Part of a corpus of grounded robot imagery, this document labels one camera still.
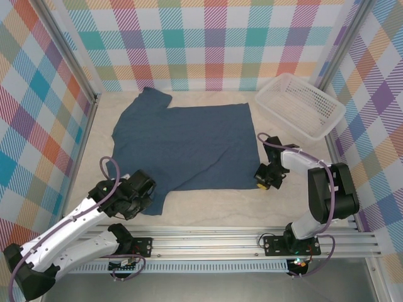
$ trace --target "fabric surface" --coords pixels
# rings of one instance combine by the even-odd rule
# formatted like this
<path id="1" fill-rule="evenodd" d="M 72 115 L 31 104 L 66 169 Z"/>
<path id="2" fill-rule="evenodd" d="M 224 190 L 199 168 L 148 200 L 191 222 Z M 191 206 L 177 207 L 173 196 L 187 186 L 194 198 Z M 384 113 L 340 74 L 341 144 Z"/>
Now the fabric surface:
<path id="1" fill-rule="evenodd" d="M 142 169 L 157 182 L 143 213 L 160 215 L 170 191 L 255 189 L 260 161 L 249 105 L 167 108 L 171 100 L 145 88 L 112 134 L 122 175 Z"/>
<path id="2" fill-rule="evenodd" d="M 349 165 L 364 229 L 375 232 L 403 301 L 403 2 L 378 0 L 332 80 L 346 105 L 331 133 Z"/>
<path id="3" fill-rule="evenodd" d="M 47 3 L 75 54 L 88 54 L 95 69 L 90 74 L 84 66 L 90 81 L 99 78 L 100 89 L 107 91 L 144 86 L 255 91 L 283 72 L 309 78 L 328 51 L 325 46 L 338 45 L 330 33 L 351 5 L 345 0 L 63 0 L 64 16 L 52 0 Z M 83 49 L 77 50 L 81 42 L 73 41 L 72 31 Z"/>

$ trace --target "metal corner post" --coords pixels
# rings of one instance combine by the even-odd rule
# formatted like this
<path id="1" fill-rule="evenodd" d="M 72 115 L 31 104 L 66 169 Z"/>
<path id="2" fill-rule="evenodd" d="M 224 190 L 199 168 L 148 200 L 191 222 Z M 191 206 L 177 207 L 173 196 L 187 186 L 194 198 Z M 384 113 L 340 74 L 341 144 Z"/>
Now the metal corner post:
<path id="1" fill-rule="evenodd" d="M 320 90 L 325 91 L 331 85 L 331 81 L 335 76 L 337 70 L 339 69 L 341 62 L 350 50 L 350 47 L 357 37 L 360 28 L 364 24 L 368 14 L 371 12 L 376 2 L 377 0 L 361 1 L 355 16 L 351 21 L 351 24 L 346 30 L 346 35 L 344 36 L 338 50 L 336 51 L 331 63 L 329 64 L 329 67 L 326 70 L 321 83 L 319 83 Z M 331 135 L 326 135 L 325 139 L 332 162 L 340 162 L 341 159 Z M 363 232 L 362 223 L 358 215 L 355 215 L 355 223 L 358 230 L 360 232 Z M 387 282 L 385 280 L 385 269 L 383 269 L 382 260 L 380 258 L 367 257 L 366 263 L 379 301 L 391 302 L 392 298 L 390 297 Z"/>
<path id="2" fill-rule="evenodd" d="M 42 23 L 45 25 L 46 29 L 48 30 L 52 40 L 56 44 L 57 48 L 59 49 L 60 54 L 67 62 L 67 65 L 70 67 L 74 77 L 77 79 L 82 91 L 91 102 L 89 108 L 89 115 L 88 115 L 88 122 L 86 128 L 84 130 L 82 141 L 79 147 L 79 151 L 77 154 L 77 159 L 75 161 L 72 174 L 71 174 L 71 181 L 69 187 L 67 189 L 67 194 L 64 198 L 64 203 L 61 207 L 57 215 L 56 221 L 60 220 L 62 215 L 64 214 L 65 208 L 68 204 L 69 198 L 71 196 L 72 188 L 74 186 L 75 180 L 77 178 L 78 170 L 81 164 L 82 156 L 84 154 L 84 150 L 86 148 L 86 144 L 88 141 L 88 136 L 91 131 L 91 127 L 93 125 L 94 117 L 96 110 L 98 109 L 98 100 L 99 95 L 94 89 L 91 87 L 88 79 L 82 70 L 79 62 L 77 61 L 76 57 L 74 56 L 73 51 L 71 50 L 67 40 L 63 32 L 60 30 L 59 26 L 57 25 L 52 13 L 50 12 L 48 6 L 44 2 L 44 0 L 30 0 L 33 9 L 38 14 L 39 18 L 41 19 Z"/>
<path id="3" fill-rule="evenodd" d="M 37 12 L 42 23 L 48 30 L 50 36 L 52 37 L 52 40 L 59 49 L 60 54 L 69 65 L 72 73 L 74 74 L 74 77 L 77 79 L 77 82 L 81 86 L 81 89 L 84 91 L 87 98 L 90 99 L 92 103 L 95 103 L 97 92 L 93 90 L 90 83 L 88 82 L 84 71 L 82 70 L 79 62 L 74 56 L 69 43 L 65 39 L 64 34 L 60 30 L 59 26 L 57 25 L 48 6 L 45 4 L 44 0 L 30 0 L 30 2 L 33 9 Z"/>

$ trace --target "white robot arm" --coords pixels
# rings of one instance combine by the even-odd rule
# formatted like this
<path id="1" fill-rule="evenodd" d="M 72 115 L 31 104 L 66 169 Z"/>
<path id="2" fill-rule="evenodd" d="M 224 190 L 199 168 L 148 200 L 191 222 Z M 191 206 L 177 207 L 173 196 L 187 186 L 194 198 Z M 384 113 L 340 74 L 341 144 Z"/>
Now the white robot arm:
<path id="1" fill-rule="evenodd" d="M 290 254 L 306 251 L 312 244 L 316 234 L 326 225 L 331 210 L 331 188 L 329 176 L 323 168 L 325 164 L 331 171 L 335 199 L 332 221 L 345 219 L 358 212 L 360 206 L 349 168 L 346 164 L 331 164 L 313 157 L 303 156 L 298 152 L 298 146 L 286 145 L 284 148 L 278 137 L 268 137 L 264 149 L 269 158 L 269 164 L 261 164 L 255 174 L 258 186 L 269 189 L 271 186 L 279 189 L 286 173 L 294 171 L 305 177 L 308 182 L 309 210 L 301 218 L 286 226 L 284 239 Z"/>
<path id="2" fill-rule="evenodd" d="M 93 239 L 74 245 L 82 234 L 101 220 L 118 213 L 128 220 L 151 204 L 149 196 L 156 184 L 139 170 L 128 179 L 120 179 L 111 197 L 100 207 L 94 207 L 111 192 L 114 183 L 115 180 L 99 182 L 76 209 L 51 229 L 22 246 L 12 243 L 4 249 L 10 272 L 14 271 L 23 257 L 28 256 L 15 276 L 28 301 L 42 296 L 69 271 L 89 261 L 106 255 L 133 253 L 133 246 L 136 245 L 134 238 L 120 223 L 111 225 L 107 231 Z M 94 209 L 76 218 L 77 214 L 90 208 Z M 41 238 L 47 235 L 50 235 L 49 238 L 35 249 Z"/>

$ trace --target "colorful checkered backdrop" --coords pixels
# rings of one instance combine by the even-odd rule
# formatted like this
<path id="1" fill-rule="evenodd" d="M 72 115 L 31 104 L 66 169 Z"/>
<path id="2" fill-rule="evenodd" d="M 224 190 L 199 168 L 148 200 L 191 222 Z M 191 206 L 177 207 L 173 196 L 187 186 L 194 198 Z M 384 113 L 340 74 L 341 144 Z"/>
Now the colorful checkered backdrop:
<path id="1" fill-rule="evenodd" d="M 375 231 L 403 300 L 403 1 L 378 0 L 329 94 L 346 105 L 332 137 L 349 165 L 365 230 Z"/>
<path id="2" fill-rule="evenodd" d="M 55 223 L 90 102 L 28 0 L 0 0 L 0 250 Z M 9 274 L 0 254 L 0 301 Z"/>
<path id="3" fill-rule="evenodd" d="M 63 3 L 107 91 L 255 91 L 282 72 L 312 75 L 345 0 Z"/>
<path id="4" fill-rule="evenodd" d="M 354 4 L 352 5 L 350 11 L 348 12 L 348 15 L 343 23 L 343 26 L 341 27 L 337 38 L 334 40 L 333 45 L 332 45 L 329 53 L 327 54 L 326 60 L 322 66 L 322 69 L 319 72 L 319 76 L 317 77 L 317 79 L 315 81 L 316 87 L 319 87 L 321 81 L 323 80 L 323 76 L 327 72 L 327 70 L 329 68 L 329 64 L 332 62 L 332 59 L 334 58 L 334 55 L 336 54 L 337 50 L 339 49 L 339 46 L 340 46 L 343 38 L 346 36 L 346 34 L 348 32 L 347 31 L 348 26 L 350 25 L 355 14 L 357 13 L 357 10 L 360 7 L 361 2 L 362 2 L 362 0 L 354 0 Z"/>

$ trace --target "laundry basket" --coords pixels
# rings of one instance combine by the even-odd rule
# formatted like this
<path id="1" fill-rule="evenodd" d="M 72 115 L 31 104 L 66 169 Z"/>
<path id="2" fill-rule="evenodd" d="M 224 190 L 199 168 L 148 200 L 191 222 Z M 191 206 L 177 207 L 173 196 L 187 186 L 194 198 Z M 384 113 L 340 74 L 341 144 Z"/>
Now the laundry basket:
<path id="1" fill-rule="evenodd" d="M 261 113 L 301 143 L 324 138 L 346 112 L 346 107 L 292 74 L 281 74 L 256 95 Z"/>

